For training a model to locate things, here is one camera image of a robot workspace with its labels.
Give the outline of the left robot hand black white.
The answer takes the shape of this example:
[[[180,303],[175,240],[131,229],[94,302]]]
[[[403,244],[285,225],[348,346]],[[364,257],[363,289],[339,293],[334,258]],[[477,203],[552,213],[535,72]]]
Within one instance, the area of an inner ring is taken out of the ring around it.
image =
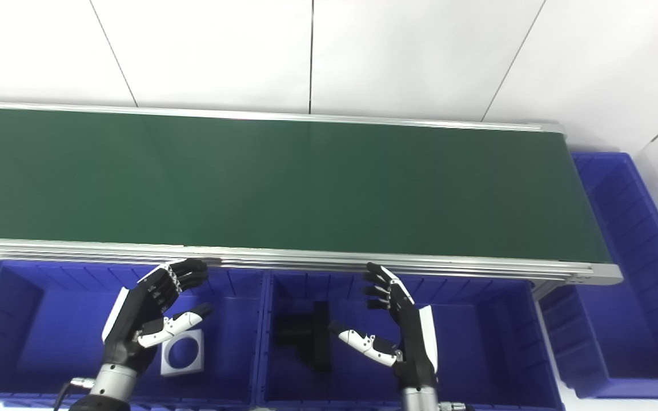
[[[102,369],[125,368],[141,376],[154,361],[159,344],[197,326],[211,314],[211,304],[201,303],[166,315],[181,294],[207,279],[208,265],[188,258],[159,264],[133,288],[121,289],[102,333]]]

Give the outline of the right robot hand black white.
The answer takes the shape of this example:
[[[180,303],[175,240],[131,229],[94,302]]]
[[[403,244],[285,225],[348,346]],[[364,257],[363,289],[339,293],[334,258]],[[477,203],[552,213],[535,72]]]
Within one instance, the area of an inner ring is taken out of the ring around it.
[[[370,310],[384,310],[399,327],[400,343],[332,321],[329,331],[371,361],[392,369],[402,390],[437,388],[438,349],[431,306],[418,307],[403,280],[388,268],[366,264],[362,292]]]

